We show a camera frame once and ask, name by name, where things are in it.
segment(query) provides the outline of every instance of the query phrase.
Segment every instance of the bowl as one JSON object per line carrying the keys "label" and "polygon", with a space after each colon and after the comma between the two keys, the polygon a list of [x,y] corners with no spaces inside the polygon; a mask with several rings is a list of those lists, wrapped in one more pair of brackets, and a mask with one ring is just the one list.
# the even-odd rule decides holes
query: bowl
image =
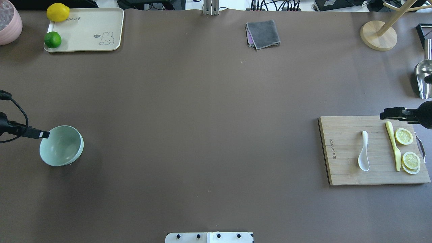
{"label": "bowl", "polygon": [[22,31],[22,21],[18,11],[13,4],[7,0],[0,0],[0,3],[7,2],[13,7],[13,17],[10,23],[0,30],[0,45],[6,45],[18,38]]}
{"label": "bowl", "polygon": [[42,160],[51,166],[63,166],[77,160],[83,152],[84,140],[74,127],[58,126],[43,138],[39,147]]}

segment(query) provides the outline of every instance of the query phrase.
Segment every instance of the wooden cutting board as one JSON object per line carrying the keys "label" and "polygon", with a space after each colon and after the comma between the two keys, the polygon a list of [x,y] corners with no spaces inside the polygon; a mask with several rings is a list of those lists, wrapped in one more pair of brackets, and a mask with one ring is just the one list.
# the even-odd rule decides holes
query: wooden cutting board
{"label": "wooden cutting board", "polygon": [[[412,125],[397,120],[380,120],[379,116],[321,116],[318,120],[330,185],[431,182],[417,147]],[[402,168],[396,171],[393,148],[385,127],[386,121],[391,121],[394,130],[405,128],[413,134],[412,144],[396,144],[402,156],[411,151],[420,157],[418,174],[408,174]],[[357,161],[362,150],[362,130],[368,132],[369,171],[361,170]]]}

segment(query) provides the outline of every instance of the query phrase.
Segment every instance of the folded cloth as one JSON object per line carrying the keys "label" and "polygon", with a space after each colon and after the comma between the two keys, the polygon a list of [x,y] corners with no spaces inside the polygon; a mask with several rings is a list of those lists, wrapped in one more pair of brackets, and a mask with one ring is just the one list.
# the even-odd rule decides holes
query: folded cloth
{"label": "folded cloth", "polygon": [[280,44],[274,20],[246,23],[246,35],[249,46],[257,50]]}

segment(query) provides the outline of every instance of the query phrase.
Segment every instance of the wooden round base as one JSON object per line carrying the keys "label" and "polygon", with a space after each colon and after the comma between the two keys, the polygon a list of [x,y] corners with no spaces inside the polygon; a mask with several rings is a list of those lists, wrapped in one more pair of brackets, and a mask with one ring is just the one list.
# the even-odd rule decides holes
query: wooden round base
{"label": "wooden round base", "polygon": [[370,48],[377,51],[388,51],[397,42],[397,34],[394,28],[390,27],[383,35],[378,36],[377,32],[385,23],[378,20],[369,21],[360,30],[363,42]]}

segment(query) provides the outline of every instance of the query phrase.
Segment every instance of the lemon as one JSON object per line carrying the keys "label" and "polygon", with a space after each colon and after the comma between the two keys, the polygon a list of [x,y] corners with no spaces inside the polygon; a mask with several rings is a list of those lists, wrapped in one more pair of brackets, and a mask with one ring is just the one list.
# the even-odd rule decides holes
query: lemon
{"label": "lemon", "polygon": [[402,162],[407,169],[416,170],[420,168],[420,158],[413,152],[406,152],[403,154]]}
{"label": "lemon", "polygon": [[410,131],[404,128],[399,128],[394,132],[396,140],[403,145],[409,145],[413,142],[413,135]]}
{"label": "lemon", "polygon": [[62,22],[69,17],[69,7],[63,3],[54,3],[47,8],[47,18],[54,22]]}
{"label": "lemon", "polygon": [[402,169],[405,170],[408,174],[415,175],[420,171],[420,167],[417,169],[409,169],[406,168],[404,164],[402,164]]}
{"label": "lemon", "polygon": [[45,35],[44,41],[49,48],[57,48],[61,44],[61,37],[59,33],[51,31]]}

